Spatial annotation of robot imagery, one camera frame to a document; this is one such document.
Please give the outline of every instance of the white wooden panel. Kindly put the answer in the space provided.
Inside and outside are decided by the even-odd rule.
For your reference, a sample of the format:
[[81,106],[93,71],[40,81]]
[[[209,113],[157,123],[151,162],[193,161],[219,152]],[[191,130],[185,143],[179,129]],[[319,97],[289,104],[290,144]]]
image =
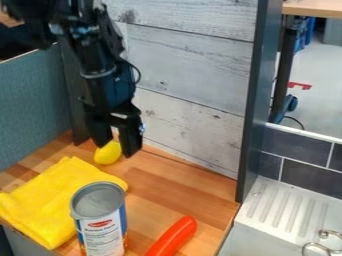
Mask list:
[[105,0],[120,22],[253,42],[258,0]]
[[119,24],[139,87],[244,116],[252,43]]
[[135,103],[143,112],[145,137],[156,146],[236,178],[243,117],[144,89],[137,90]]

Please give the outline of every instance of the white sink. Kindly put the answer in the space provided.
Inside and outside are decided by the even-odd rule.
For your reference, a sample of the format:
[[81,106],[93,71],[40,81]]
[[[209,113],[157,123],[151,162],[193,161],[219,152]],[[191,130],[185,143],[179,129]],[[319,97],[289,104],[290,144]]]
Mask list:
[[[341,239],[318,235],[322,229],[342,233],[341,216],[341,200],[259,177],[218,255],[302,256],[310,242],[342,249]],[[307,255],[328,254],[310,247]]]

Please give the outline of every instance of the tin can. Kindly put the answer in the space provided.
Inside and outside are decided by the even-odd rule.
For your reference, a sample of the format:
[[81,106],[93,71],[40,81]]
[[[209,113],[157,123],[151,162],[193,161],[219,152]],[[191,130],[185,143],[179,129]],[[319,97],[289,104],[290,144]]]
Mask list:
[[127,245],[125,192],[110,182],[95,182],[80,188],[71,198],[82,254],[122,256]]

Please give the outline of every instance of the yellow towel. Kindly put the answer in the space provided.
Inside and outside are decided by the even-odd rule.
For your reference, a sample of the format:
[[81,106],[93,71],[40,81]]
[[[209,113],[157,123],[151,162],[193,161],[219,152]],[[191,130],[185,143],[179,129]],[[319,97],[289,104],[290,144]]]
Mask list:
[[59,163],[13,192],[0,193],[0,218],[45,248],[53,250],[75,235],[69,201],[82,186],[110,181],[125,191],[123,180],[76,158]]

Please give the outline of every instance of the wooden countertop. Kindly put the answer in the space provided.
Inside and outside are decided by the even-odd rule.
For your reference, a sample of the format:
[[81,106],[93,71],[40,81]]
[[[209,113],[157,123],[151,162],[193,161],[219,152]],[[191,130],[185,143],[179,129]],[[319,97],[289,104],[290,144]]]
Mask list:
[[20,22],[17,22],[11,18],[9,18],[6,14],[0,11],[0,23],[5,24],[7,27],[14,27],[20,25]]
[[[98,166],[92,160],[94,144],[76,147],[70,132],[53,140],[0,173],[0,188],[10,192],[28,182],[63,156],[77,156],[129,185],[126,196],[129,245],[126,255],[143,255],[154,241],[184,215],[198,222],[195,237],[177,255],[211,256],[220,245],[238,209],[236,182],[177,157],[144,147],[128,160]],[[76,238],[55,251],[56,255],[80,255]]]
[[287,0],[283,14],[314,16],[320,18],[342,18],[341,0]]

